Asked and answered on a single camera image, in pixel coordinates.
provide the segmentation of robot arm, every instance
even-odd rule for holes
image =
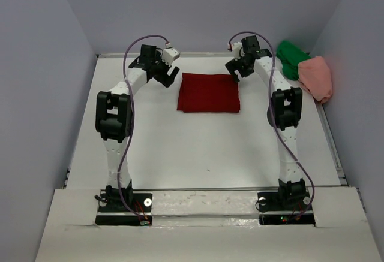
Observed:
[[[179,72],[175,67],[171,75],[168,75],[172,62],[179,58],[180,53],[171,48],[159,49],[156,46],[142,45],[140,56],[130,65],[127,80],[131,86],[130,93],[126,82],[119,82],[108,92],[99,92],[96,106],[96,130],[100,133],[107,150],[108,182],[103,202],[119,203],[121,201],[118,192],[118,168],[127,147],[131,127],[131,101],[130,95],[135,96],[141,87],[154,78],[169,87]],[[120,185],[123,196],[128,205],[133,201],[131,176],[128,172],[127,160],[122,163],[120,170]]]
[[[254,64],[254,69],[268,87],[272,69],[270,64],[265,63],[265,60],[270,60],[270,58],[257,59]],[[293,88],[280,71],[274,71],[271,93],[272,104],[275,106],[274,113],[277,120],[277,131],[288,148],[297,157],[296,132],[301,116],[302,91],[300,88]],[[303,178],[299,166],[278,137],[277,144],[280,157],[279,179],[284,183],[288,183],[288,181],[292,183],[299,182]]]
[[[237,73],[247,77],[256,71],[269,87],[272,55],[268,49],[260,49],[256,36],[233,43],[229,50],[233,52],[233,59],[226,64],[226,68],[236,82],[239,82]],[[290,209],[292,205],[301,203],[307,195],[303,173],[280,140],[297,156],[296,130],[301,118],[302,90],[293,88],[279,71],[274,71],[271,87],[271,106],[277,126],[275,131],[280,158],[279,188],[275,195],[268,195],[268,205],[260,205],[261,212]],[[269,110],[267,117],[273,126]]]

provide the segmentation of black mounting base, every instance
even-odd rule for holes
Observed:
[[[313,214],[303,214],[300,219],[291,219],[295,214],[287,215],[260,215],[260,225],[315,225]]]
[[[102,191],[100,194],[101,200],[105,200],[106,197],[106,193]],[[150,222],[149,225],[152,225],[152,193],[132,191],[131,202],[127,204],[133,211],[140,213],[142,216],[145,215],[146,218],[139,218],[130,213],[118,198],[113,199],[111,203],[103,203],[99,200],[95,223],[100,226],[142,226],[142,221],[146,220]]]
[[[284,183],[279,180],[279,187],[276,192],[259,192],[256,202],[256,209],[265,213],[269,211],[302,211],[308,206],[309,193],[305,187],[305,182],[301,179],[298,182]]]
[[[304,203],[303,200],[297,201],[295,205],[284,205],[278,195],[278,192],[259,192],[257,193],[257,203],[256,209],[261,212],[284,212],[284,211],[297,211],[297,214],[300,213],[301,210],[307,208],[308,205]]]

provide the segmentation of white platform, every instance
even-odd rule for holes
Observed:
[[[36,262],[380,262],[355,188],[318,188],[316,227],[259,226],[249,191],[155,191],[152,227],[99,227],[98,192],[55,192]]]
[[[230,58],[180,58],[188,73],[227,73]],[[95,130],[96,95],[122,80],[122,59],[99,59],[74,153],[68,189],[104,188],[106,151]],[[266,120],[267,87],[255,73],[239,84],[240,114],[176,111],[181,73],[170,88],[150,81],[135,96],[128,167],[136,189],[278,186],[277,141]],[[304,92],[298,156],[317,186],[340,185],[316,109]]]

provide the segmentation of red cloth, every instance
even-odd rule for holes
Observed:
[[[178,110],[237,113],[240,111],[238,84],[228,74],[183,73]]]

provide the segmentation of gray wall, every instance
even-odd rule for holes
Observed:
[[[95,56],[67,0],[0,0],[0,260],[34,261]]]
[[[229,37],[257,30],[276,46],[311,50],[339,0],[68,0],[96,53],[122,53],[164,34],[182,52],[225,52]]]
[[[332,69],[326,115],[384,258],[384,0],[342,0],[312,54]]]

